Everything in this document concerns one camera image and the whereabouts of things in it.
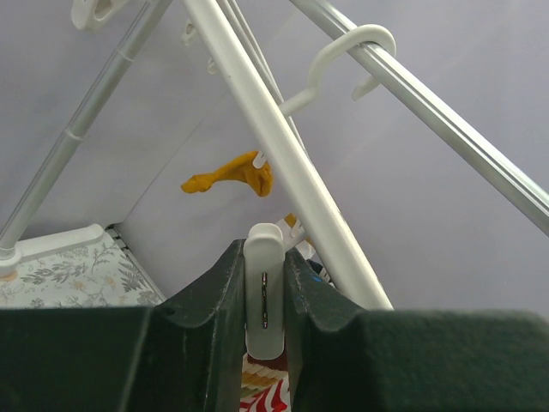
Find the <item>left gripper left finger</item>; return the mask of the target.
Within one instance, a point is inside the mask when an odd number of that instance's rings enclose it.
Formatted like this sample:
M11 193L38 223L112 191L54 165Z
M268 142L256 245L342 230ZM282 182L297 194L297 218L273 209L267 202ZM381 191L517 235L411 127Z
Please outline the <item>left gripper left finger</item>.
M2 311L2 410L238 410L243 252L157 306Z

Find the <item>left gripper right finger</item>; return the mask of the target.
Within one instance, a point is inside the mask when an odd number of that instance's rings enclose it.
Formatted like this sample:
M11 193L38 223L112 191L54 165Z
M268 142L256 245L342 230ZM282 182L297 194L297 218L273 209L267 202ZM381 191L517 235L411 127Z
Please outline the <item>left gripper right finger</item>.
M514 311L366 310L286 255L294 411L545 411L548 323Z

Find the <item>white pressed clothes clip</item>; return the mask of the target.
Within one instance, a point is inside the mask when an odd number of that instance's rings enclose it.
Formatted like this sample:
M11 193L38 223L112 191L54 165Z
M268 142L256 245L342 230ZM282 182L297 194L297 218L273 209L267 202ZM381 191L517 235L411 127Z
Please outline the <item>white pressed clothes clip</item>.
M256 360L274 360L284 350L284 260L280 228L253 226L244 242L244 287L246 347Z

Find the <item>beige brown striped sock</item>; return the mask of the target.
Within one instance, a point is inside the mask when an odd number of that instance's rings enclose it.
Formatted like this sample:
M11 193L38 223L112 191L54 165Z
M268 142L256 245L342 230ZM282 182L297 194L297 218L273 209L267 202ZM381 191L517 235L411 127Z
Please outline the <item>beige brown striped sock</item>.
M272 360L258 360L248 353L243 356L241 389L263 390L288 375L287 352Z

